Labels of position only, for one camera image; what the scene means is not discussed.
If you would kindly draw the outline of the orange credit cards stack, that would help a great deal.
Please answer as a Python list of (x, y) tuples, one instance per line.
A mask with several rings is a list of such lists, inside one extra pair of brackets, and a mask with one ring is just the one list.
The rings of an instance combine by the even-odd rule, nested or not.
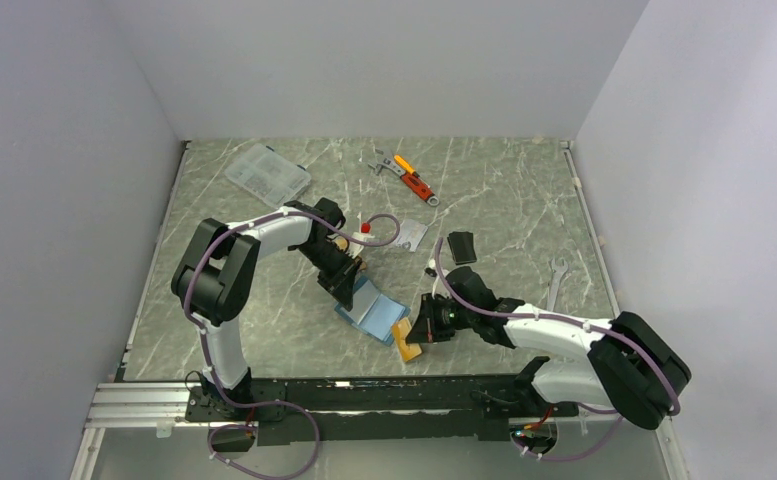
[(401, 318), (391, 326), (394, 344), (404, 363), (409, 363), (423, 354), (423, 349), (419, 344), (410, 343), (407, 339), (411, 329), (412, 325), (408, 317)]

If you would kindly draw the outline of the blue card holder wallet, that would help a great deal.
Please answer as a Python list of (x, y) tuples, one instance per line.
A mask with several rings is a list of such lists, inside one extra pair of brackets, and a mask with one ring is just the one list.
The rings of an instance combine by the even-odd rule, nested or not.
[(407, 317), (411, 309), (386, 296), (369, 278), (361, 276), (354, 284), (353, 309), (347, 310), (337, 303), (334, 311), (352, 327), (390, 346), (394, 343), (392, 327)]

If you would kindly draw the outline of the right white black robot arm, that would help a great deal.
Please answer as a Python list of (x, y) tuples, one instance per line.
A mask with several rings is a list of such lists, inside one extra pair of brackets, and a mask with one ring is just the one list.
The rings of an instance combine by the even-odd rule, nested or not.
[(524, 413), (584, 404), (610, 409), (646, 430), (679, 413), (691, 370), (641, 316), (572, 317), (498, 297), (467, 266), (439, 281), (445, 293), (422, 296), (405, 342), (446, 342), (469, 329), (488, 344), (534, 351), (514, 379), (514, 400)]

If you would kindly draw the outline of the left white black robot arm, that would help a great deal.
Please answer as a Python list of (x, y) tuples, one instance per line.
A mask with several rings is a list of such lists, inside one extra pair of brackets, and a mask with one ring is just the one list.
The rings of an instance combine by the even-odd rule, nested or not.
[(243, 417), (253, 400), (251, 369), (243, 354), (238, 318), (260, 260), (298, 251), (318, 270), (318, 283), (344, 307), (353, 304), (363, 266), (333, 238), (345, 224), (337, 203), (291, 201), (273, 213), (229, 225), (213, 218), (197, 227), (171, 280), (171, 290), (198, 330), (202, 376), (212, 407), (228, 420)]

